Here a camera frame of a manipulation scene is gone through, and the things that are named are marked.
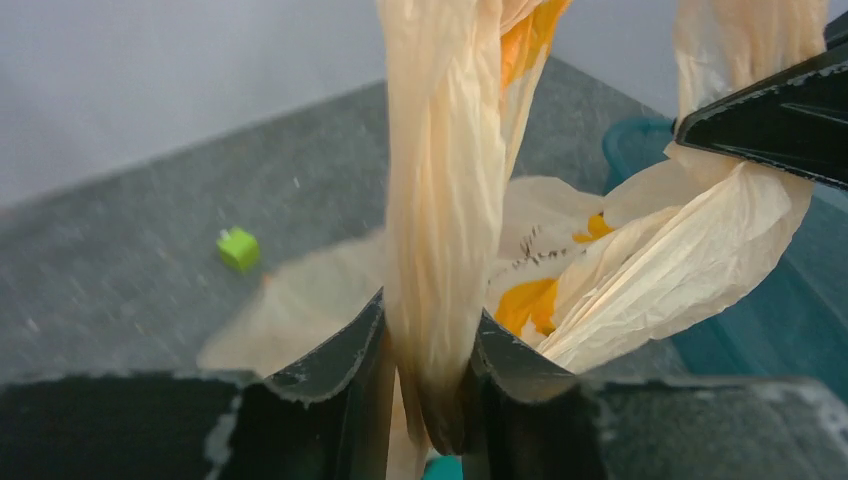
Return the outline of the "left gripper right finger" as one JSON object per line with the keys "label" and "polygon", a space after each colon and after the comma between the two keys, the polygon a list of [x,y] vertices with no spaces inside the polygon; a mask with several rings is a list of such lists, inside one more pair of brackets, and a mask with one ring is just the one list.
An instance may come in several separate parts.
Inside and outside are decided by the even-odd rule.
{"label": "left gripper right finger", "polygon": [[804,378],[575,376],[490,316],[464,387],[468,479],[843,479],[847,409]]}

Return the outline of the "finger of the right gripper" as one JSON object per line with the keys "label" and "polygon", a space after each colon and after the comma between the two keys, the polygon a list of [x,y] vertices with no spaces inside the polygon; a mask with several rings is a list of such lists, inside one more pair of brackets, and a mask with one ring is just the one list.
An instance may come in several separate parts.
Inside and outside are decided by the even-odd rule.
{"label": "finger of the right gripper", "polygon": [[681,146],[847,189],[847,41],[686,116]]}

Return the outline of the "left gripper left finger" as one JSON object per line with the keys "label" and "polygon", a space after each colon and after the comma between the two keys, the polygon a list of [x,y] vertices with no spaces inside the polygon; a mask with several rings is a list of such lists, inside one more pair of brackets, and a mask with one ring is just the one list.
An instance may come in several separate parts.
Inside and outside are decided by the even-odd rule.
{"label": "left gripper left finger", "polygon": [[52,373],[1,386],[5,479],[382,479],[394,369],[375,295],[278,372]]}

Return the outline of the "translucent orange plastic bag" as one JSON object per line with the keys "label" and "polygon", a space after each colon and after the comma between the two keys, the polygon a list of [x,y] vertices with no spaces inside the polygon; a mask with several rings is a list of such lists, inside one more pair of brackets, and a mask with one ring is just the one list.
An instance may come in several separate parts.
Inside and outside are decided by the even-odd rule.
{"label": "translucent orange plastic bag", "polygon": [[282,266],[203,347],[209,369],[270,375],[383,293],[397,364],[388,474],[466,438],[458,388],[484,311],[588,371],[734,305],[776,267],[811,181],[669,144],[599,196],[513,177],[564,1],[382,1],[385,225]]}

